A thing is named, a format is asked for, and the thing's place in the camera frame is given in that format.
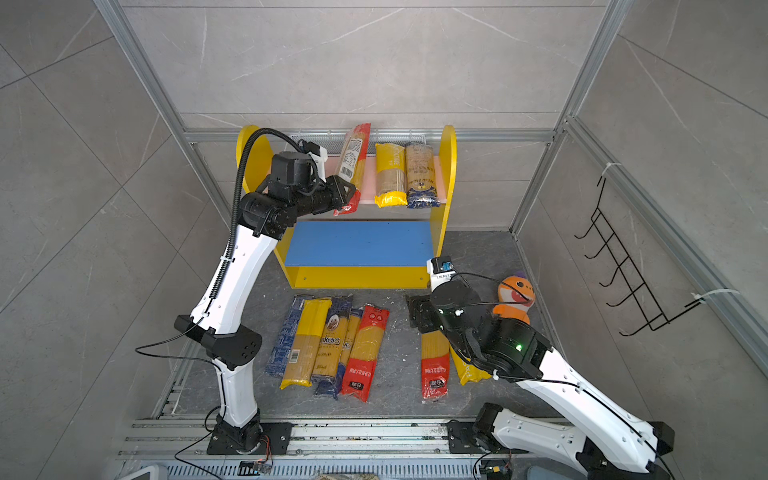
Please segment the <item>red spaghetti bag white label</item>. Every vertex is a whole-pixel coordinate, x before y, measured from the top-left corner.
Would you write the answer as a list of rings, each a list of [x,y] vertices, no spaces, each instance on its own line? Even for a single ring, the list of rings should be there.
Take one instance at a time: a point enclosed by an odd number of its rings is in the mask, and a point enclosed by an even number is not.
[[[351,214],[357,211],[362,195],[367,155],[365,152],[360,152],[358,149],[354,148],[351,145],[350,138],[355,139],[356,136],[358,136],[359,139],[362,139],[363,134],[370,133],[371,124],[363,123],[357,125],[347,134],[347,144],[344,146],[344,150],[340,155],[336,175],[341,179],[351,183],[355,187],[356,191],[346,206],[344,206],[341,210],[335,210],[333,212],[334,216]]]

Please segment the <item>blue bottom spaghetti bag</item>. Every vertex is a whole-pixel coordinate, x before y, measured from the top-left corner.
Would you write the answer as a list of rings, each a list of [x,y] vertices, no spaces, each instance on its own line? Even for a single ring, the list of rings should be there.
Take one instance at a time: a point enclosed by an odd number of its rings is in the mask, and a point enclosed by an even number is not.
[[[431,146],[411,143],[405,148],[406,194],[409,209],[440,206]]]

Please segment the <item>blue label spaghetti bag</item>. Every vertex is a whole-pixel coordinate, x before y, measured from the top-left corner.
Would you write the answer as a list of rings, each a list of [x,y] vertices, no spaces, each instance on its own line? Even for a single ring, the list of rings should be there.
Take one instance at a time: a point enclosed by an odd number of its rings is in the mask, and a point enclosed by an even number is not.
[[[333,399],[338,397],[339,365],[349,327],[352,303],[351,295],[331,298],[331,306],[327,313],[311,375],[311,380],[316,385],[315,395]]]

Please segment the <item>dark blue spaghetti box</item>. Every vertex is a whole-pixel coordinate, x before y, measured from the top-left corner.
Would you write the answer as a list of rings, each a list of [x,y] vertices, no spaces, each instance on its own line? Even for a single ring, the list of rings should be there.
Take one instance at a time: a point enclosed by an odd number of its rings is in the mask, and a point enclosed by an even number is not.
[[[267,375],[275,378],[283,377],[292,352],[292,346],[303,313],[304,303],[307,300],[308,297],[302,295],[296,296],[293,299],[289,313],[282,324],[276,343],[265,367],[265,373]]]

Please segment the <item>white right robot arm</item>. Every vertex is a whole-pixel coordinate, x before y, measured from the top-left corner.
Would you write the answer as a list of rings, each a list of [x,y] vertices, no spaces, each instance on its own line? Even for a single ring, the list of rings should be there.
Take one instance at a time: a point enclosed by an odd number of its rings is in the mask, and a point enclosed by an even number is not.
[[[487,452],[526,451],[590,479],[671,479],[664,455],[674,430],[629,413],[580,375],[528,322],[499,312],[464,280],[453,278],[406,300],[422,333],[443,334],[461,360],[497,381],[513,383],[566,419],[555,424],[486,403],[472,426]]]

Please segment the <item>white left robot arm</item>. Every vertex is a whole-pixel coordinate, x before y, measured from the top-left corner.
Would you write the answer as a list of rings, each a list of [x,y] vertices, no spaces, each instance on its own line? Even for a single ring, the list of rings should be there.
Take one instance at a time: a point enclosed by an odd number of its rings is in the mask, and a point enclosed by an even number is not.
[[[262,337],[241,322],[246,300],[269,255],[298,218],[339,210],[356,188],[327,175],[325,147],[272,128],[247,126],[237,143],[230,233],[205,294],[174,322],[179,336],[205,351],[220,406],[209,452],[251,454],[265,447],[254,395],[254,359]]]

